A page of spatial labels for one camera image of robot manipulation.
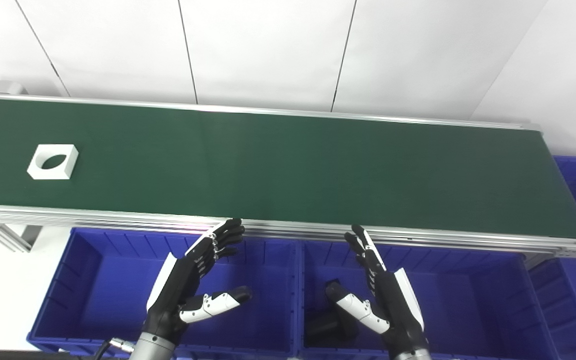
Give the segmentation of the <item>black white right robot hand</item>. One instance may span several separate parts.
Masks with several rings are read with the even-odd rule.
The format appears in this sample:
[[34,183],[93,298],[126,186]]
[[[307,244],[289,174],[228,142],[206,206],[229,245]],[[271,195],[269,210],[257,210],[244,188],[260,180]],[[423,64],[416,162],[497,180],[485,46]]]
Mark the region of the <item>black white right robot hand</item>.
[[352,231],[343,237],[365,271],[366,285],[375,303],[361,300],[338,282],[326,285],[327,298],[380,335],[391,360],[430,360],[425,321],[406,271],[389,271],[368,231],[359,224],[350,228]]

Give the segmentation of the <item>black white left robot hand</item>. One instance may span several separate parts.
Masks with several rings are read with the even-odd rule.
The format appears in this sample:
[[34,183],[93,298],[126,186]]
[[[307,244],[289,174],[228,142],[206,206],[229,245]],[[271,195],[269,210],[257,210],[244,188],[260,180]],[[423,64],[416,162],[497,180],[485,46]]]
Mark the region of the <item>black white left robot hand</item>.
[[170,254],[151,290],[142,334],[150,342],[168,342],[175,349],[190,324],[228,312],[252,298],[246,285],[229,291],[197,295],[201,279],[217,260],[234,256],[246,228],[230,218],[205,231],[182,257]]

